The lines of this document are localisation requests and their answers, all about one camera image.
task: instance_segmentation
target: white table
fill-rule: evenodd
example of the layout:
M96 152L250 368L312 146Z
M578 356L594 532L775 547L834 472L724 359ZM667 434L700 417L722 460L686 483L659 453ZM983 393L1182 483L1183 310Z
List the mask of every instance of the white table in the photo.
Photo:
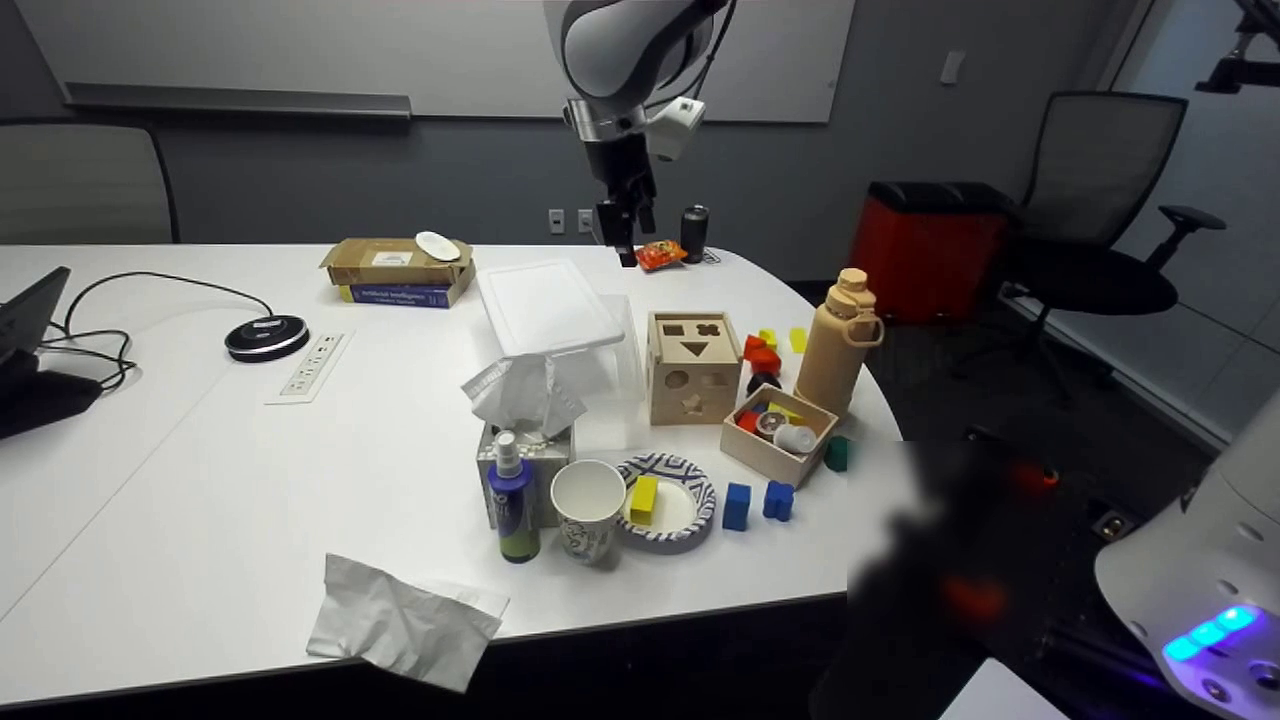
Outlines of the white table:
M252 304L161 280L92 293L77 326L130 326L142 375L85 417L0 439L0 705L316 662L305 639L323 599L323 551L410 584L480 584L514 597L500 637L603 629L846 591L889 547L881 521L920 509L902 426L871 372L856 385L852 472L816 472L792 524L762 521L766 478L722 457L722 426L647 426L646 387L595 394L578 419L581 460L678 453L717 486L757 483L751 532L713 532L689 557L630 551L618 571L543 544L505 564L483 524L476 434L461 385L494 353L472 288L455 307L339 304L323 244L256 248L0 248L0 294L55 265L66 299L122 266L164 266L250 288L346 333L320 394L282 408L300 356L231 364L223 333ZM480 244L476 266L578 260L632 336L647 310L730 310L733 326L809 326L813 307L733 253L679 271L618 266L610 248ZM785 387L802 359L785 353Z

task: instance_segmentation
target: laptop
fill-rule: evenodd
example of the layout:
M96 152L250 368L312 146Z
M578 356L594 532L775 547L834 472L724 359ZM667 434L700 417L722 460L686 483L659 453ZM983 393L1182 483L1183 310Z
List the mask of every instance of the laptop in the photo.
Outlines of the laptop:
M42 372L36 359L67 274L55 266L0 307L0 434L77 417L106 393L85 375Z

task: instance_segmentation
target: mug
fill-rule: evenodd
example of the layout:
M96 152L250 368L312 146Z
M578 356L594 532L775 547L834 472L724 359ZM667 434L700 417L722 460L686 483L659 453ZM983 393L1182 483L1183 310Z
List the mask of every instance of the mug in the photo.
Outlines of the mug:
M630 478L614 462L566 462L552 477L556 547L581 564L618 561Z

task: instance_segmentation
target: toy block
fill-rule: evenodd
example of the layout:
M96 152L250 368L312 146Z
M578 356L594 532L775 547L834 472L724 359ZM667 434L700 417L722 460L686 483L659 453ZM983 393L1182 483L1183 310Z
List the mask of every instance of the toy block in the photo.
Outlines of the toy block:
M747 517L751 517L751 486L747 483L730 483L724 526L747 532Z
M632 495L630 495L630 517L635 524L652 524L655 511L655 477L635 477Z
M724 310L655 310L647 323L647 419L722 424L741 387L741 346Z
M773 521L792 521L792 503L795 503L795 486L792 486L792 483L782 483L782 478L767 478L767 486L766 486L766 517L773 517Z

